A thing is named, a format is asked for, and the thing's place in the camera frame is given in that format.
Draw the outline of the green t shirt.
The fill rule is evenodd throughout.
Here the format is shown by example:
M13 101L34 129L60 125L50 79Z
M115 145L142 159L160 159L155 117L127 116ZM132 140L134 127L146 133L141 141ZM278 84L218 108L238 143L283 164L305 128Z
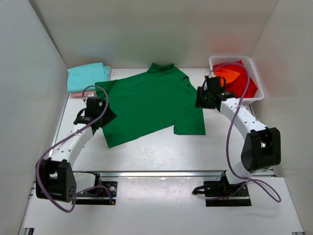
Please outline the green t shirt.
M197 90L175 65L152 64L143 73L96 83L116 118L103 127L109 148L173 126L176 135L205 135Z

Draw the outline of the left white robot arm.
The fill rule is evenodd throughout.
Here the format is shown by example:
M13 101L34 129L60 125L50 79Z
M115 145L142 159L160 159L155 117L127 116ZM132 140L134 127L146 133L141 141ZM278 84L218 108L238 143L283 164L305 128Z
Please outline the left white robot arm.
M55 202L71 202L79 193L97 195L102 190L100 175L90 171L74 173L72 167L98 129L116 118L109 104L101 97L88 97L69 135L53 154L36 164L36 195Z

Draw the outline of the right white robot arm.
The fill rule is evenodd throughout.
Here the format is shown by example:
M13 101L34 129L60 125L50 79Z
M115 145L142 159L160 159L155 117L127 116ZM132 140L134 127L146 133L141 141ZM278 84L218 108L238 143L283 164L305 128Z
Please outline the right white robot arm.
M229 169L223 172L218 181L211 185L203 184L193 190L193 195L205 194L210 201L228 200L242 190L247 183L254 181L260 187L266 183L254 180L252 176L260 170L281 163L281 134L258 121L244 106L242 99L234 92L227 92L222 83L225 79L205 76L202 86L197 88L196 107L216 109L231 123L229 131L235 127L244 138L240 161L232 166L229 155L230 132L226 136L226 160Z

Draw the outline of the folded pink t shirt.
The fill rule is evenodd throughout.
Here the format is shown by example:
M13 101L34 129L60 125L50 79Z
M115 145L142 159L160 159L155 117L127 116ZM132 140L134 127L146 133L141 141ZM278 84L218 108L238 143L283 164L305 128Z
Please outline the folded pink t shirt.
M94 95L95 95L95 90L93 90L93 91L85 91L85 92L70 93L70 96L72 98L84 98L84 97L94 96Z

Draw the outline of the orange t shirt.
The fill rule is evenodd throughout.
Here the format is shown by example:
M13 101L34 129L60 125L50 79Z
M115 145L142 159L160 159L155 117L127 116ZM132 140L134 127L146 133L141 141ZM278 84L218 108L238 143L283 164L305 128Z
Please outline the orange t shirt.
M218 68L214 71L214 74L221 78L222 86L232 83L241 75L239 72L229 70L227 68Z

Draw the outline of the folded teal t shirt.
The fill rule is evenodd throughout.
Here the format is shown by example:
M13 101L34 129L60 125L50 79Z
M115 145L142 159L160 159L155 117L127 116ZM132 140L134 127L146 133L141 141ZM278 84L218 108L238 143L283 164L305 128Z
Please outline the folded teal t shirt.
M67 69L67 91L82 92L96 82L109 81L111 68L103 63L92 63Z

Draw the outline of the red t shirt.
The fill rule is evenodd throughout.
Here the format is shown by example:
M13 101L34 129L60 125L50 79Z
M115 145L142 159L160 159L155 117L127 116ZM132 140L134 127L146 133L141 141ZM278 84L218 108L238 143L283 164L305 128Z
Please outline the red t shirt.
M244 90L246 88L246 84L248 81L248 74L245 70L245 68L235 65L235 64L227 64L227 63L221 63L218 65L215 65L213 68L218 67L219 65L222 65L219 68L227 68L229 70L233 70L236 72L239 72L241 75L232 83L223 85L225 87L225 90L228 92L234 92L237 97L241 97L244 93Z

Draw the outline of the white plastic basket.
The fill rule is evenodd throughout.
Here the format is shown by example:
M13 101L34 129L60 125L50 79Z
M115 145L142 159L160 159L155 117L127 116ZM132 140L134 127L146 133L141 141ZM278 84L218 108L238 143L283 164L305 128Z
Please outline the white plastic basket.
M242 56L242 55L213 55L209 57L209 66L212 70L215 65L226 63L226 62L237 62L242 61L242 63L245 65L245 67L248 69L250 78L255 83L257 87L257 91L253 98L244 98L242 101L242 105L248 106L252 104L255 101L263 100L265 97L261 79L259 77L258 71L254 65L254 62L252 59L248 56Z

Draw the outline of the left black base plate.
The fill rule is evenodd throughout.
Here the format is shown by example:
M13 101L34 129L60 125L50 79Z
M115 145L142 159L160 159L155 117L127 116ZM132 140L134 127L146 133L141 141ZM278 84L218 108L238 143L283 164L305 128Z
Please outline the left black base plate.
M77 196L76 205L116 205L118 182L102 180L101 183L108 191L104 188L96 188L91 191L84 192Z

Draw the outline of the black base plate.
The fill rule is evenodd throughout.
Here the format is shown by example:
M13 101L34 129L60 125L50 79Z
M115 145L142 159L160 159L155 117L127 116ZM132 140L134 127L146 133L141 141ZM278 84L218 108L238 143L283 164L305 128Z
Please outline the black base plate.
M108 191L104 188L96 188L91 191L84 192L77 196L76 205L116 205L118 182L102 180L101 183Z
M244 183L228 185L222 180L204 181L192 191L193 195L203 194L206 207L249 207L251 199Z

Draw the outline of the aluminium table rail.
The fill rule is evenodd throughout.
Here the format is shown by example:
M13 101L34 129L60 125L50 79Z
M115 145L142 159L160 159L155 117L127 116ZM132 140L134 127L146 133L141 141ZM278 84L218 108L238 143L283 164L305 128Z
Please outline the aluminium table rail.
M174 171L97 171L77 170L78 172L99 173L102 177L218 177L223 170L174 170Z

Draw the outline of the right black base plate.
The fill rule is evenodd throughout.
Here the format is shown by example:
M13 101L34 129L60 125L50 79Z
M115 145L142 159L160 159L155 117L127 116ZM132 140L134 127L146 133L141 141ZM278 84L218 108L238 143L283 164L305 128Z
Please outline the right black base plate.
M192 191L193 195L203 194L206 207L249 207L251 199L244 183L228 185L222 180L204 181Z

